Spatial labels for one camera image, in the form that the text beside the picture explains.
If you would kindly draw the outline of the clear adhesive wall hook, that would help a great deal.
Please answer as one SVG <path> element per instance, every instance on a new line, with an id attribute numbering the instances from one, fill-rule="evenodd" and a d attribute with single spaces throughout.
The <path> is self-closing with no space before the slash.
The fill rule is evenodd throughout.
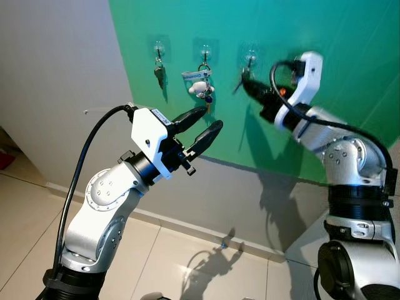
<path id="1" fill-rule="evenodd" d="M 171 43 L 167 38 L 157 38 L 152 40 L 152 53 L 157 62 L 165 63 L 171 60 Z"/>
<path id="2" fill-rule="evenodd" d="M 258 59 L 258 45 L 254 43 L 246 44 L 242 47 L 242 56 L 244 58 L 244 68 L 252 68 Z"/>
<path id="3" fill-rule="evenodd" d="M 203 38 L 195 40 L 194 43 L 201 64 L 209 64 L 215 51 L 214 43 Z"/>

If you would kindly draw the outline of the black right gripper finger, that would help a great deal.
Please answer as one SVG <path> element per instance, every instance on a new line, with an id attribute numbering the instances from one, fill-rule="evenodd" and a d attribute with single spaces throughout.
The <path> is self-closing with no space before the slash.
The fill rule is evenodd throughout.
<path id="1" fill-rule="evenodd" d="M 268 83 L 260 82 L 254 75 L 253 69 L 251 71 L 251 77 L 245 82 L 246 94 L 269 94 L 272 92 L 272 88 Z"/>
<path id="2" fill-rule="evenodd" d="M 263 104 L 264 95 L 266 94 L 266 84 L 252 78 L 249 74 L 241 75 L 241 83 L 244 91 L 252 98 L 252 100 L 259 104 Z"/>

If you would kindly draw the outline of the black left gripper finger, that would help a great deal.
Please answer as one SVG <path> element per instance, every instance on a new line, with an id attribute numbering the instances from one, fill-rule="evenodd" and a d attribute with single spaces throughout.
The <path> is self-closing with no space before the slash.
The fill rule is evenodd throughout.
<path id="1" fill-rule="evenodd" d="M 187 131 L 189 128 L 192 128 L 192 126 L 197 123 L 197 121 L 200 120 L 207 111 L 208 109 L 205 106 L 198 106 L 189 109 L 189 111 L 183 112 L 172 120 L 171 125 L 169 126 L 169 131 L 171 131 L 172 134 L 180 134 Z"/>
<path id="2" fill-rule="evenodd" d="M 194 144 L 186 150 L 187 159 L 197 158 L 209 149 L 218 137 L 218 134 L 220 134 L 220 131 L 222 131 L 223 126 L 224 123 L 222 120 L 216 120 L 205 131 L 201 132 L 200 135 L 197 135 Z"/>

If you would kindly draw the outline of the green wall board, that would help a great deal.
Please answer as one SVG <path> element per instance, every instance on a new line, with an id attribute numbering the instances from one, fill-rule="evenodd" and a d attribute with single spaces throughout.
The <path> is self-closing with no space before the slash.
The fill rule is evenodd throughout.
<path id="1" fill-rule="evenodd" d="M 109 0 L 109 11 L 135 103 L 168 117 L 203 106 L 181 73 L 197 71 L 194 41 L 214 43 L 209 66 L 214 102 L 202 122 L 184 132 L 190 143 L 214 120 L 224 126 L 206 157 L 322 183 L 322 163 L 291 135 L 259 116 L 262 106 L 242 88 L 243 46 L 257 44 L 252 67 L 267 82 L 271 66 L 306 51 L 322 55 L 320 90 L 312 105 L 394 146 L 400 134 L 399 0 Z M 169 62 L 157 62 L 152 42 L 169 40 Z M 160 89 L 154 68 L 166 68 Z"/>

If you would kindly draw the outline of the dark key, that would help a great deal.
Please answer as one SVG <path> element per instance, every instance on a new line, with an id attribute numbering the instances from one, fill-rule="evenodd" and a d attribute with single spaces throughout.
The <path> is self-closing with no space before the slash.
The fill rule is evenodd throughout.
<path id="1" fill-rule="evenodd" d="M 161 63 L 157 63 L 154 68 L 154 76 L 157 78 L 160 89 L 165 89 L 166 85 L 166 68 Z"/>

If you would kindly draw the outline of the white plush toy keychain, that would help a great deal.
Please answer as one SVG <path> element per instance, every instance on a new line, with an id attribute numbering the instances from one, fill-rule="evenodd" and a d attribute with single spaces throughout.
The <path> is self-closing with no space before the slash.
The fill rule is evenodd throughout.
<path id="1" fill-rule="evenodd" d="M 208 107 L 214 102 L 215 88 L 211 85 L 212 74 L 212 69 L 207 62 L 202 62 L 197 71 L 181 72 L 182 79 L 191 83 L 188 92 L 205 101 Z"/>

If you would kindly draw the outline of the red cloth bundle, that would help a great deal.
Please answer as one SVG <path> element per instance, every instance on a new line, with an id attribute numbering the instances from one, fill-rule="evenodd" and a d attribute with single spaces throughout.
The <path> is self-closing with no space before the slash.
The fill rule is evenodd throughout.
<path id="1" fill-rule="evenodd" d="M 0 149 L 0 171 L 8 168 L 14 162 L 15 158 L 14 155 Z"/>

